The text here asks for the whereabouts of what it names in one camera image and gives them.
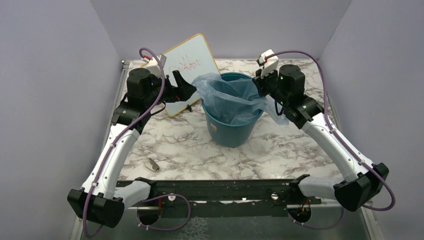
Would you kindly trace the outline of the blue plastic trash bag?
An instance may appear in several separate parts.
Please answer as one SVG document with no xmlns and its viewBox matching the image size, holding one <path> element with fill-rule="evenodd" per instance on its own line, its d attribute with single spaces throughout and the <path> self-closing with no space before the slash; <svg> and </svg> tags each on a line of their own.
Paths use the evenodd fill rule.
<svg viewBox="0 0 424 240">
<path fill-rule="evenodd" d="M 207 73 L 196 77 L 191 84 L 196 87 L 205 110 L 224 124 L 245 125 L 261 111 L 278 125 L 289 124 L 288 119 L 277 115 L 270 98 L 259 95 L 250 77 L 227 81 L 220 74 Z"/>
</svg>

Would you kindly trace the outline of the teal plastic trash bin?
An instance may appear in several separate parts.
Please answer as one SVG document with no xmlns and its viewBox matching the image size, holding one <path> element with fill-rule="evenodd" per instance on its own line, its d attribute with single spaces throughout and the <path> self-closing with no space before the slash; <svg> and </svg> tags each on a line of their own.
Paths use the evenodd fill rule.
<svg viewBox="0 0 424 240">
<path fill-rule="evenodd" d="M 251 78 L 250 76 L 238 73 L 238 72 L 227 72 L 222 73 L 221 76 L 225 81 L 235 80 L 236 77 L 241 77 L 243 79 Z M 257 122 L 257 120 L 264 113 L 260 111 L 256 117 L 243 125 L 231 125 L 226 124 L 221 121 L 216 120 L 212 117 L 205 109 L 203 105 L 203 101 L 201 100 L 201 106 L 205 112 L 206 125 L 212 140 L 214 140 L 217 144 L 224 147 L 236 148 L 246 142 L 251 135 L 253 128 Z"/>
</svg>

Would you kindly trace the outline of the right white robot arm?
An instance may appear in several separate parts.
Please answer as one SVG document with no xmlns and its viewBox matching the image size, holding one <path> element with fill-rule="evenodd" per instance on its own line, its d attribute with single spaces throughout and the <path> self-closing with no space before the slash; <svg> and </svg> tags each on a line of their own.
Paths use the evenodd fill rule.
<svg viewBox="0 0 424 240">
<path fill-rule="evenodd" d="M 296 127 L 309 135 L 330 157 L 342 178 L 322 178 L 304 174 L 290 183 L 289 199 L 300 204 L 308 197 L 338 201 L 346 210 L 355 212 L 377 195 L 389 174 L 384 163 L 375 164 L 364 155 L 356 160 L 358 152 L 343 138 L 331 121 L 326 122 L 324 108 L 305 94 L 305 74 L 297 65 L 285 64 L 262 76 L 262 69 L 252 79 L 261 97 L 271 96 L 282 106 L 282 114 Z"/>
</svg>

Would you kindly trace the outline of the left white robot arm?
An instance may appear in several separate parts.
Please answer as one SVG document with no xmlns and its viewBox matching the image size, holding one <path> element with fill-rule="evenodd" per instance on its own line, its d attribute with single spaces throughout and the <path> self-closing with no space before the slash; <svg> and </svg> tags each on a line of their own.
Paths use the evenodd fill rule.
<svg viewBox="0 0 424 240">
<path fill-rule="evenodd" d="M 80 189 L 71 189 L 67 201 L 76 215 L 86 221 L 114 228 L 124 211 L 142 202 L 152 205 L 157 191 L 152 181 L 137 178 L 117 189 L 118 178 L 130 150 L 151 118 L 158 103 L 187 101 L 196 88 L 185 81 L 178 70 L 172 71 L 173 86 L 166 75 L 154 74 L 146 68 L 135 68 L 126 80 L 127 92 L 114 110 L 107 142 L 87 180 Z"/>
</svg>

